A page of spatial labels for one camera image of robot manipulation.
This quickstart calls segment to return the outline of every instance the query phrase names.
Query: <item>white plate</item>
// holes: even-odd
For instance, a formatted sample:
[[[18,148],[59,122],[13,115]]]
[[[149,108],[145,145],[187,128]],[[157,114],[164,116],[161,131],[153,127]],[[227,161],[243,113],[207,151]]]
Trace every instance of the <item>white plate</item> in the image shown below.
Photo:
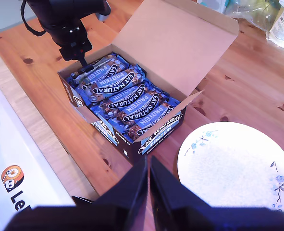
[[[284,151],[249,126],[219,122],[193,131],[180,148],[178,174],[210,206],[284,212]]]

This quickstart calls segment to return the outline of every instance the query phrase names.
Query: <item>wooden table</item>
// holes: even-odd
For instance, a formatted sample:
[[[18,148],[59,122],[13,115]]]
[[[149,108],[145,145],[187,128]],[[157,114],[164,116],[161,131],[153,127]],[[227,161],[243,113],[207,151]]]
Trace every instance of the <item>wooden table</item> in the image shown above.
[[[142,0],[110,0],[105,23],[94,15],[82,21],[93,51],[115,38]],[[38,20],[29,23],[40,30]],[[284,51],[266,42],[264,32],[240,20],[236,41],[198,88],[201,100],[189,105],[183,125],[152,155],[177,176],[178,150],[197,127],[214,121],[247,124],[269,135],[284,149]],[[0,55],[80,166],[99,195],[110,189],[131,165],[69,104],[57,72],[73,61],[62,59],[49,34],[33,36],[24,25],[0,33]]]

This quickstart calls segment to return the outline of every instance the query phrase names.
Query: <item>cardboard box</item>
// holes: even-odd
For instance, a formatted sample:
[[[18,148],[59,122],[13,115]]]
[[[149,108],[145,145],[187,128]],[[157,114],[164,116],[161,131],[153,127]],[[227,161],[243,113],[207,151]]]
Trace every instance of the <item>cardboard box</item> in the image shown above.
[[[144,0],[112,44],[86,57],[88,63],[111,53],[139,64],[156,86],[181,101],[134,143],[104,118],[94,115],[65,79],[81,68],[76,62],[59,72],[68,98],[89,124],[131,163],[148,154],[183,122],[191,94],[238,35],[238,22],[191,0]]]

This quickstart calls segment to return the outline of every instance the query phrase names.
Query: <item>black cable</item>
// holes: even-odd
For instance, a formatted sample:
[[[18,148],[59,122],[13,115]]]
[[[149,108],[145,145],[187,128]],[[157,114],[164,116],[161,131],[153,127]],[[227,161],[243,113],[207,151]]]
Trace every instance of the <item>black cable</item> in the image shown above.
[[[30,27],[27,24],[27,22],[25,20],[25,5],[26,5],[26,0],[23,0],[20,12],[21,12],[22,21],[24,22],[25,27],[27,28],[28,31],[32,32],[33,35],[36,35],[38,37],[44,35],[46,33],[45,30],[43,30],[43,31],[36,31],[36,30],[34,30],[32,27]]]

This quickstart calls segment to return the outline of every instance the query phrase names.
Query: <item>box lid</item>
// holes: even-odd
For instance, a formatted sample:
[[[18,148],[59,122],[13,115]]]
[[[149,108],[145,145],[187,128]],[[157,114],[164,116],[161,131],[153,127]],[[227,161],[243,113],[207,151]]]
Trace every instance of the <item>box lid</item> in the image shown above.
[[[191,0],[144,0],[113,45],[188,96],[238,30],[236,20]]]

